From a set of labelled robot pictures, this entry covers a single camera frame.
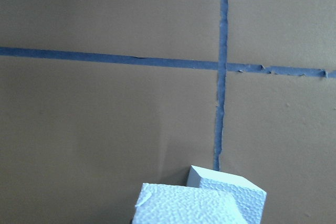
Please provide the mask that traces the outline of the light blue foam block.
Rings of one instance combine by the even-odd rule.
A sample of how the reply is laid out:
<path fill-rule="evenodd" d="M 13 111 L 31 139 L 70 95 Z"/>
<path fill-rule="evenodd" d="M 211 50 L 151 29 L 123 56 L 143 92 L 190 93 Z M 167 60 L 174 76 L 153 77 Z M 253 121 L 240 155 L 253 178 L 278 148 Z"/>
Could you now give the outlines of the light blue foam block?
<path fill-rule="evenodd" d="M 186 186 L 142 185 L 133 223 L 246 223 L 232 194 Z"/>
<path fill-rule="evenodd" d="M 247 223 L 261 223 L 267 193 L 245 177 L 192 165 L 186 185 L 232 194 Z"/>

